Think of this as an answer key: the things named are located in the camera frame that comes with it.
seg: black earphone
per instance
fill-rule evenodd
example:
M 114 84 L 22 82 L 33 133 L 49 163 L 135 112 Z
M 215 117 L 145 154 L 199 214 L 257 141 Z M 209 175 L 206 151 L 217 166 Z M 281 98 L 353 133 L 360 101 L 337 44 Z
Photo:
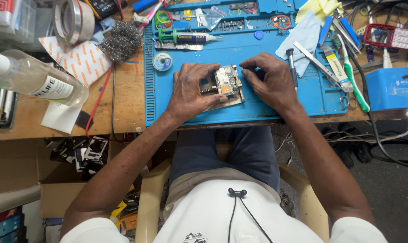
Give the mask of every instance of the black earphone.
M 229 228 L 228 228 L 228 243 L 229 243 L 229 238 L 231 237 L 231 224 L 233 222 L 233 217 L 234 217 L 234 211 L 236 210 L 236 204 L 237 204 L 237 197 L 240 199 L 242 202 L 243 206 L 246 208 L 248 213 L 251 215 L 251 217 L 254 219 L 255 223 L 258 225 L 258 227 L 261 229 L 262 233 L 266 236 L 267 240 L 269 240 L 270 243 L 273 243 L 270 237 L 268 237 L 267 233 L 264 231 L 264 229 L 259 225 L 258 221 L 255 219 L 255 217 L 252 215 L 252 213 L 249 211 L 248 207 L 246 207 L 245 203 L 243 202 L 242 198 L 246 196 L 248 193 L 246 190 L 241 190 L 241 191 L 234 191 L 232 188 L 228 188 L 228 193 L 229 196 L 234 198 L 234 208 L 233 208 L 233 214 L 231 215 L 231 220 L 229 221 Z
M 244 198 L 246 194 L 248 193 L 246 190 L 234 191 L 234 189 L 232 188 L 229 188 L 228 192 L 231 197 L 239 197 L 239 198 Z

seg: microfiber cloth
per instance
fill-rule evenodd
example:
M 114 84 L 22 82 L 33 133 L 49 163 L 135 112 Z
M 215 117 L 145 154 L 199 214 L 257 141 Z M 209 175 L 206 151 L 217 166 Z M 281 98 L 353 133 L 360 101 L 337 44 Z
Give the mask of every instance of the microfiber cloth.
M 303 53 L 293 45 L 294 41 L 297 41 L 308 50 L 311 54 L 315 53 L 316 45 L 318 44 L 318 37 L 320 35 L 320 23 L 321 20 L 315 17 L 315 13 L 309 10 L 303 19 L 299 22 L 294 29 L 290 31 L 288 37 L 283 41 L 281 46 L 275 52 L 280 58 L 288 59 L 286 50 L 294 48 L 294 66 L 299 77 L 302 77 L 309 65 L 309 59 L 307 59 Z

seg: man's left hand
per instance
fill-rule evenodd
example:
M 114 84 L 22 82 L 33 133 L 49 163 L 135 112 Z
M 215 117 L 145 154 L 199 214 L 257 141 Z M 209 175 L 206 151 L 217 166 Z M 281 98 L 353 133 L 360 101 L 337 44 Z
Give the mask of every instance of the man's left hand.
M 222 94 L 203 97 L 200 92 L 200 81 L 219 67 L 220 64 L 217 63 L 184 63 L 180 71 L 174 73 L 174 87 L 164 113 L 182 124 L 196 117 L 211 105 L 227 101 L 228 98 Z

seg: tape roll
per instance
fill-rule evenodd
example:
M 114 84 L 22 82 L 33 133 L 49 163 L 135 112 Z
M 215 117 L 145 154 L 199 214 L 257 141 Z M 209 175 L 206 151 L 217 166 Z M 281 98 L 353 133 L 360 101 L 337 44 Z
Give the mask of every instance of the tape roll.
M 56 0 L 53 9 L 54 32 L 60 43 L 74 45 L 91 38 L 95 20 L 90 6 L 78 0 Z
M 166 71 L 172 66 L 172 56 L 168 52 L 158 52 L 153 57 L 153 67 L 159 71 Z

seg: toothbrush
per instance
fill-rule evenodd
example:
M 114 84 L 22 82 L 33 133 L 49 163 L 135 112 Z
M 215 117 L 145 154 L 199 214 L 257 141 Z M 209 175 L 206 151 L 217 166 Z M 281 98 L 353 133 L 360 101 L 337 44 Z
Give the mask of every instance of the toothbrush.
M 364 112 L 368 113 L 370 111 L 370 107 L 366 103 L 366 100 L 363 97 L 363 94 L 360 92 L 359 87 L 357 87 L 356 81 L 354 80 L 353 66 L 351 65 L 350 60 L 348 58 L 348 53 L 347 53 L 347 49 L 345 48 L 345 43 L 342 40 L 341 35 L 337 34 L 337 36 L 338 36 L 339 41 L 341 42 L 342 53 L 344 54 L 344 70 L 348 76 L 348 79 L 353 85 L 353 88 L 354 88 L 353 93 L 356 96 L 357 101 L 360 104 L 360 108 L 362 108 Z

